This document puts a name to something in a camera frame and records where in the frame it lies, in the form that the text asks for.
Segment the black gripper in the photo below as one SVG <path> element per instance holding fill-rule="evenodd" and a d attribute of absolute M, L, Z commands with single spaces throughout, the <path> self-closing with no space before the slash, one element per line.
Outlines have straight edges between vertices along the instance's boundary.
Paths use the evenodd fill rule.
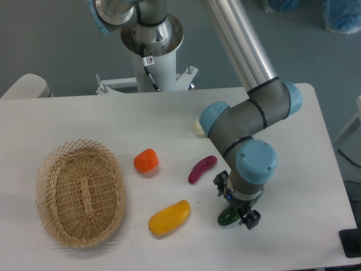
<path fill-rule="evenodd" d="M 240 217 L 239 225 L 245 225 L 248 230 L 251 230 L 258 225 L 261 219 L 261 214 L 252 210 L 257 194 L 244 194 L 237 191 L 233 186 L 228 187 L 226 184 L 228 178 L 227 171 L 222 171 L 215 176 L 213 183 L 217 186 L 218 196 L 224 195 L 229 204 L 237 209 Z"/>

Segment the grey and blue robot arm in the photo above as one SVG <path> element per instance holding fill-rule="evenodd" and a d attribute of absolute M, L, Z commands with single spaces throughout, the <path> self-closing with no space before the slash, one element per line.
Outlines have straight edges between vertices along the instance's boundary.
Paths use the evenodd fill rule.
<path fill-rule="evenodd" d="M 102 33 L 121 33 L 133 57 L 138 92 L 189 86 L 185 76 L 176 76 L 175 53 L 183 41 L 183 28 L 168 13 L 166 1 L 88 1 L 87 5 Z M 297 112 L 302 95 L 293 83 L 279 80 L 240 1 L 204 1 L 203 6 L 248 99 L 234 107 L 215 102 L 203 110 L 199 122 L 229 166 L 214 179 L 218 194 L 252 229 L 261 219 L 252 206 L 277 165 L 272 146 L 254 135 Z"/>

